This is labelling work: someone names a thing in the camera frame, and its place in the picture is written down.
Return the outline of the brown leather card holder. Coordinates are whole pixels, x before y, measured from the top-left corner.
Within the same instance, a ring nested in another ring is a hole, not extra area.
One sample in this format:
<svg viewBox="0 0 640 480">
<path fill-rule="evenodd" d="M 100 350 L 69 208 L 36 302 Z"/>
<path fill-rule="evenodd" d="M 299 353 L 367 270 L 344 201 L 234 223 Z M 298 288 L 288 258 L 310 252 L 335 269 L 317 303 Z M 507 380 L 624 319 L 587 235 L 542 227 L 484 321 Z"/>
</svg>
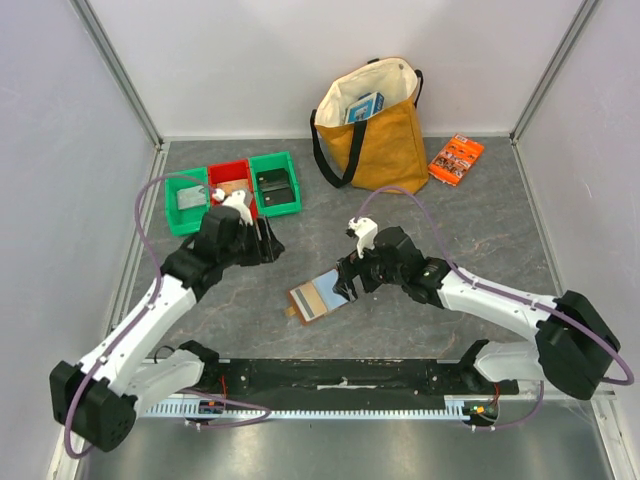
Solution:
<svg viewBox="0 0 640 480">
<path fill-rule="evenodd" d="M 309 326 L 348 304 L 334 292 L 338 271 L 331 269 L 287 292 L 288 307 L 285 314 L 296 317 L 303 326 Z"/>
</svg>

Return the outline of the gold credit card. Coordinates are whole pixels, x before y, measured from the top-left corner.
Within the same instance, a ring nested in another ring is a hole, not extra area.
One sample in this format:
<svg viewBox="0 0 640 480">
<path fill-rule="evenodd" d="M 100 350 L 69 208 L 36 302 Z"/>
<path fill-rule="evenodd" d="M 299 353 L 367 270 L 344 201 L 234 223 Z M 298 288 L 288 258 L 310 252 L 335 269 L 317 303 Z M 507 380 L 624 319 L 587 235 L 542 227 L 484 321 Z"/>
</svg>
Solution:
<svg viewBox="0 0 640 480">
<path fill-rule="evenodd" d="M 299 314 L 301 322 L 313 322 L 328 313 L 327 305 L 312 282 L 295 287 L 290 291 L 292 306 Z"/>
</svg>

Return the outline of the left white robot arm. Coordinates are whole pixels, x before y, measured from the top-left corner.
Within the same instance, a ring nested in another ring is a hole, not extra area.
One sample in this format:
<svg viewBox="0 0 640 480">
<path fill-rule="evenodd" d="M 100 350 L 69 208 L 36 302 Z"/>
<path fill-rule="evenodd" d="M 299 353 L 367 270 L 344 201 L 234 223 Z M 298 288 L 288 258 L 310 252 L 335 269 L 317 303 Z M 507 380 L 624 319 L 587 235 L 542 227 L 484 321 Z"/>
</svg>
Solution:
<svg viewBox="0 0 640 480">
<path fill-rule="evenodd" d="M 110 452 L 140 414 L 168 396 L 189 388 L 215 389 L 219 355 L 194 340 L 157 364 L 142 363 L 226 269 L 272 263 L 284 250 L 267 218 L 244 218 L 236 207 L 212 207 L 199 231 L 165 259 L 150 289 L 118 327 L 76 364 L 61 361 L 51 371 L 53 415 L 65 428 L 64 440 L 77 435 Z"/>
</svg>

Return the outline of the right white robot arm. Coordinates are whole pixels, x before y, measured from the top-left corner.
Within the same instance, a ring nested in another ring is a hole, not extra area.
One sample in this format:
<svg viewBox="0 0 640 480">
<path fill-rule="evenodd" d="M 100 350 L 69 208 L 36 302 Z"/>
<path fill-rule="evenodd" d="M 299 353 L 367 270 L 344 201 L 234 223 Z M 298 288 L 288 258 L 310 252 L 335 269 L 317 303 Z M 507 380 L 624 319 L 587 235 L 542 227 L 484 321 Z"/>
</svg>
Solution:
<svg viewBox="0 0 640 480">
<path fill-rule="evenodd" d="M 475 342 L 458 368 L 467 392 L 505 380 L 547 381 L 578 400 L 589 400 L 620 350 L 620 343 L 582 294 L 536 295 L 487 281 L 444 259 L 427 257 L 400 227 L 379 229 L 352 219 L 347 233 L 356 248 L 337 263 L 333 287 L 354 300 L 354 282 L 367 293 L 395 285 L 413 301 L 466 313 L 520 336 L 515 343 Z"/>
</svg>

